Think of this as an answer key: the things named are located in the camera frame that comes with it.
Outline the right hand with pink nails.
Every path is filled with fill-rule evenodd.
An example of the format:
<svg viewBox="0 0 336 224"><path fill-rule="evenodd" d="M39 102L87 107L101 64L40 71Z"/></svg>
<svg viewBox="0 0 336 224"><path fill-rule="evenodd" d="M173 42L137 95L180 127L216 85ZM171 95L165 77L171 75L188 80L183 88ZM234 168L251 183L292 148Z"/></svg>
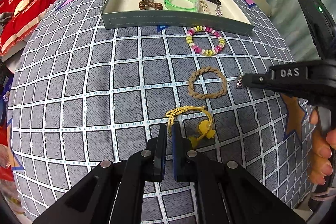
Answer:
<svg viewBox="0 0 336 224"><path fill-rule="evenodd" d="M313 184L324 185L325 177L333 173L333 167L329 159L332 155L331 149L335 149L336 145L335 129L329 131L326 137L323 137L316 127L311 141L309 179Z"/></svg>

